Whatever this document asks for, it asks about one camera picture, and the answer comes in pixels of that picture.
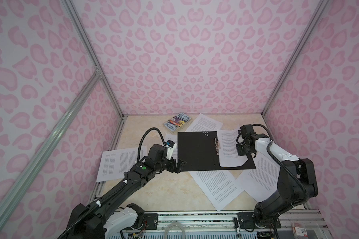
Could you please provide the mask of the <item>white and black folder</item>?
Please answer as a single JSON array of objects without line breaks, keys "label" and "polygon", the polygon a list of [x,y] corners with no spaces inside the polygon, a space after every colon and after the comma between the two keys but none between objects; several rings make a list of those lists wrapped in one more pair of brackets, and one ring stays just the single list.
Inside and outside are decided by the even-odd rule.
[{"label": "white and black folder", "polygon": [[253,159],[242,166],[222,167],[219,164],[216,131],[179,132],[178,159],[186,162],[182,171],[249,170],[255,169]]}]

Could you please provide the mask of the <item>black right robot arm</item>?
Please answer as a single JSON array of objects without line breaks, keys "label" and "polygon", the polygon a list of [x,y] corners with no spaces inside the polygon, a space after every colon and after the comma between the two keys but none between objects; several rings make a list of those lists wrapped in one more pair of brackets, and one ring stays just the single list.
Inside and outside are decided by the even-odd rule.
[{"label": "black right robot arm", "polygon": [[238,155],[253,160],[256,167],[236,179],[258,202],[252,213],[239,218],[240,227],[250,233],[267,227],[277,230],[280,215],[318,195],[313,161],[289,153],[270,133],[256,133],[253,127],[241,126],[236,138]]}]

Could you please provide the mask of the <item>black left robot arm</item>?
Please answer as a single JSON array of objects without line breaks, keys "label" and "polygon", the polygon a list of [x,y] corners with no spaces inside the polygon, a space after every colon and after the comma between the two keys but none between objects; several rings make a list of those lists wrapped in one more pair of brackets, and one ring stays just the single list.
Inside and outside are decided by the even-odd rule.
[{"label": "black left robot arm", "polygon": [[[157,131],[162,143],[154,144],[148,155],[141,157],[141,148],[145,137],[151,131]],[[84,206],[76,206],[69,218],[68,225],[59,236],[60,239],[104,239],[109,232],[105,228],[107,221],[114,212],[136,191],[143,188],[156,175],[163,171],[179,174],[184,161],[175,160],[172,150],[175,143],[171,140],[164,141],[161,131],[152,127],[142,136],[137,153],[137,163],[124,173],[124,178],[109,192],[96,201]]]}]

